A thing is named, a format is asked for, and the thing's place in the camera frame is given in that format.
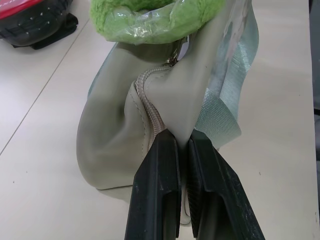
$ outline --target red object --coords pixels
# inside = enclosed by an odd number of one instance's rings
[[[43,0],[0,0],[0,19],[10,17]]]

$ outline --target white table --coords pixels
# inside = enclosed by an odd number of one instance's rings
[[[0,153],[89,20],[90,3],[74,0],[79,25],[69,37],[35,51],[0,40]]]
[[[260,45],[241,94],[242,136],[221,154],[267,240],[320,240],[308,1],[253,6]],[[1,240],[124,239],[129,205],[117,197],[128,191],[89,186],[75,151],[87,91],[112,45],[87,24],[0,156]]]

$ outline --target zipper teeth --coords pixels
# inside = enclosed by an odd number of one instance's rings
[[[145,93],[145,83],[148,77],[150,77],[151,74],[157,73],[157,72],[162,72],[162,71],[167,71],[171,69],[170,66],[160,66],[160,67],[155,67],[152,69],[149,69],[145,71],[143,74],[141,74],[137,81],[135,82],[135,88],[136,92],[141,99],[144,108],[146,110],[146,113],[148,117],[150,118],[152,128],[153,128],[153,135],[150,138],[150,143],[152,144],[157,136],[157,134],[161,133],[163,130],[166,129],[166,126],[164,122],[162,121],[162,118],[158,112],[158,110],[155,108],[155,106],[148,100],[146,93]]]

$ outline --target stitching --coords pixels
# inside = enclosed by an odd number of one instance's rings
[[[131,94],[131,88],[129,89],[129,94],[130,94],[130,96],[131,96],[131,98],[132,98],[132,100],[133,100],[133,102],[134,102],[134,104],[135,104],[136,109],[138,109],[138,111],[139,111],[139,113],[140,113],[140,116],[141,116],[141,120],[142,120],[142,122],[143,122],[144,137],[143,137],[142,150],[141,150],[141,152],[142,152],[142,153],[141,153],[141,159],[144,160],[145,140],[146,140],[146,135],[147,135],[146,124],[145,124],[144,118],[142,117],[142,113],[141,113],[141,111],[140,111],[140,109],[139,109],[139,107],[138,107],[138,105],[137,105],[134,97],[133,97],[132,94]]]

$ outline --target green fuzzy fabric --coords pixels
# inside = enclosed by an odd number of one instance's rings
[[[166,44],[197,31],[225,0],[91,0],[90,16],[110,42]]]

